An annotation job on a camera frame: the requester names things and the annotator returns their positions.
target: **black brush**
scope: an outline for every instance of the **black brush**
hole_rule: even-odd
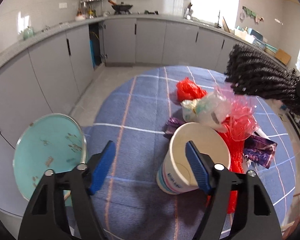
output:
[[[235,94],[281,100],[300,115],[300,75],[295,69],[285,71],[260,51],[237,42],[229,55],[225,75]]]

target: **silver screw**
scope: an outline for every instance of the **silver screw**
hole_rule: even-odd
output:
[[[248,171],[247,173],[248,173],[248,175],[251,176],[251,177],[255,177],[255,176],[257,175],[256,172],[255,172],[255,171],[252,171],[252,170]]]
[[[84,164],[84,163],[81,163],[81,164],[79,164],[79,165],[77,166],[77,169],[78,169],[79,171],[84,171],[86,168],[88,168],[88,166],[87,166],[86,164]]]
[[[214,168],[218,171],[222,171],[225,167],[222,164],[217,163],[214,165]]]
[[[46,176],[51,176],[53,173],[54,173],[53,170],[46,170],[46,171],[44,172],[44,174],[45,174]]]

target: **floor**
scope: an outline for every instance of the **floor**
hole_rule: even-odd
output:
[[[103,103],[103,101],[108,97],[108,95],[118,86],[122,85],[126,81],[133,78],[135,75],[141,74],[144,71],[151,70],[154,67],[104,67],[100,66],[98,69],[98,74],[91,85],[88,87],[87,91],[83,97],[78,102],[77,106],[71,112],[71,116],[77,120],[81,126],[91,126],[94,119]],[[296,188],[295,194],[300,192],[300,141],[297,137],[296,132],[293,129],[292,124],[289,122],[282,110],[279,110],[276,101],[267,100],[267,103],[276,114],[282,115],[283,124],[290,136],[295,160],[296,160]],[[300,202],[294,199],[293,204],[286,216],[285,223],[289,223],[295,219],[295,217],[300,214]],[[5,215],[0,212],[0,219],[7,227],[7,229],[13,234],[13,236],[18,235],[18,230],[21,224],[20,219],[16,219]]]

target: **cutting board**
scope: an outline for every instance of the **cutting board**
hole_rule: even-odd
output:
[[[274,57],[280,60],[285,65],[287,65],[291,59],[291,56],[282,49],[278,49]]]

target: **blue tablecloth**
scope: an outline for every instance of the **blue tablecloth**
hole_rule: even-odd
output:
[[[206,196],[195,190],[168,195],[155,176],[169,145],[163,136],[169,116],[180,117],[176,84],[189,77],[212,91],[225,76],[203,68],[162,67],[138,75],[105,100],[93,127],[85,127],[89,154],[101,152],[107,141],[117,143],[113,169],[102,189],[92,197],[96,213],[109,239],[192,239],[205,210]],[[257,171],[274,204],[280,223],[291,205],[295,188],[295,160],[289,135],[280,118],[258,99],[255,118],[261,129],[278,143],[275,161]],[[228,215],[221,238],[229,234]]]

